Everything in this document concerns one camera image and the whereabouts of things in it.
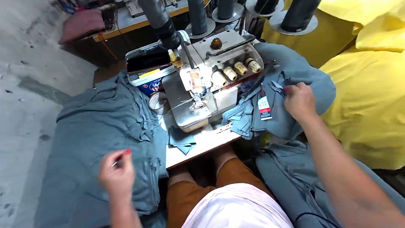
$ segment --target tape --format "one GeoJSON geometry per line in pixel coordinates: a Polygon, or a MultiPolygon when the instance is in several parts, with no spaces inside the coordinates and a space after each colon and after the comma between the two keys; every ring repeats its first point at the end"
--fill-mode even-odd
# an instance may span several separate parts
{"type": "Polygon", "coordinates": [[[163,115],[170,110],[167,95],[164,92],[156,92],[149,98],[149,109],[158,115],[163,115]]]}

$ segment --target brown shorts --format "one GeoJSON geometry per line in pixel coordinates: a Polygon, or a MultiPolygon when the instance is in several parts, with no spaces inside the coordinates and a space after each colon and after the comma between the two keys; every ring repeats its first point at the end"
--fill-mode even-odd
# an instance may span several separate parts
{"type": "Polygon", "coordinates": [[[180,181],[169,187],[166,199],[168,211],[167,227],[181,227],[197,203],[210,191],[235,183],[251,184],[272,196],[266,186],[253,175],[252,171],[239,158],[232,158],[221,167],[216,187],[209,186],[203,188],[190,181],[180,181]]]}

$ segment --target person's right hand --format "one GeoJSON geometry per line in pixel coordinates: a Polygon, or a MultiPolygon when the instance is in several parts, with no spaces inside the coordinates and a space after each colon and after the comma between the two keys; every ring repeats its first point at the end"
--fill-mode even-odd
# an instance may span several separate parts
{"type": "Polygon", "coordinates": [[[128,200],[129,202],[135,181],[131,149],[115,151],[104,156],[100,164],[98,179],[108,191],[111,200],[128,200]],[[113,166],[117,160],[121,160],[121,166],[113,166]]]}
{"type": "Polygon", "coordinates": [[[286,93],[284,105],[298,122],[318,115],[315,110],[315,96],[310,86],[300,82],[295,86],[285,86],[284,92],[286,93]]]}

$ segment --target thread snips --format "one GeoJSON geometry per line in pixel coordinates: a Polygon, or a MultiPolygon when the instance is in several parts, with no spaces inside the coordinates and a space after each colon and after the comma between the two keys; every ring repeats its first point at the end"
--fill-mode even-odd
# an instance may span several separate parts
{"type": "Polygon", "coordinates": [[[280,84],[278,84],[277,82],[275,82],[275,81],[273,81],[273,80],[271,80],[271,83],[273,84],[273,85],[270,85],[269,84],[269,86],[270,86],[270,88],[272,88],[275,92],[277,92],[278,94],[280,94],[282,97],[286,97],[286,94],[284,93],[284,91],[283,91],[283,87],[280,85],[280,84]]]}

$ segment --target garment label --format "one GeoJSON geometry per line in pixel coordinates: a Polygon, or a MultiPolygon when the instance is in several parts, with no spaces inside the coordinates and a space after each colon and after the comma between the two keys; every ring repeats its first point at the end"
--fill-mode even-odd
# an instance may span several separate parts
{"type": "Polygon", "coordinates": [[[269,102],[267,101],[267,96],[264,96],[259,99],[258,106],[261,120],[268,120],[272,118],[270,112],[270,105],[269,102]]]}

